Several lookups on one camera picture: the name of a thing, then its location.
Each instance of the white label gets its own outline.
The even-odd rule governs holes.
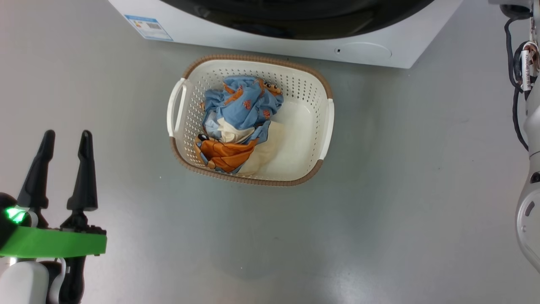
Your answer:
[[[521,78],[523,80],[523,91],[530,91],[532,89],[529,62],[529,51],[521,51]]]
[[[125,17],[146,39],[173,41],[156,19],[131,15]]]

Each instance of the black cable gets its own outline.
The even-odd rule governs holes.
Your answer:
[[[506,47],[507,47],[507,57],[508,57],[508,77],[510,78],[510,83],[516,88],[518,91],[522,91],[519,87],[519,84],[517,80],[514,78],[514,56],[512,55],[512,34],[510,33],[510,25],[512,22],[517,20],[523,20],[531,17],[531,13],[523,14],[523,15],[516,15],[506,22],[504,25],[504,33],[506,34]]]
[[[521,129],[519,128],[519,121],[517,120],[517,100],[519,99],[519,88],[514,89],[514,103],[512,105],[512,120],[514,122],[514,130],[516,131],[517,139],[525,147],[525,150],[529,151],[529,146],[525,142],[523,135],[521,135]]]

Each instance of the white cloth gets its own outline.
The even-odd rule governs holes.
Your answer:
[[[284,127],[283,124],[275,121],[268,126],[268,138],[264,143],[259,143],[238,171],[238,175],[252,175],[257,173],[259,169],[271,161],[283,141]]]
[[[253,127],[245,130],[237,130],[230,123],[226,122],[223,117],[218,119],[217,122],[219,125],[218,131],[221,132],[221,138],[216,139],[222,143],[242,143],[255,131]]]
[[[218,140],[221,138],[221,132],[218,130],[219,124],[217,115],[218,114],[215,111],[210,111],[210,113],[208,113],[208,118],[204,122],[204,128],[208,136]]]

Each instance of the sticker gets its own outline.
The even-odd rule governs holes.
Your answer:
[[[130,15],[125,17],[146,39],[173,41],[156,19]]]

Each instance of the hole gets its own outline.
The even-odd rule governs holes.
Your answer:
[[[528,206],[527,206],[527,209],[525,210],[525,216],[529,216],[531,214],[531,210],[535,207],[535,203],[534,202],[531,202]]]
[[[540,182],[540,172],[534,172],[531,176],[531,184]]]

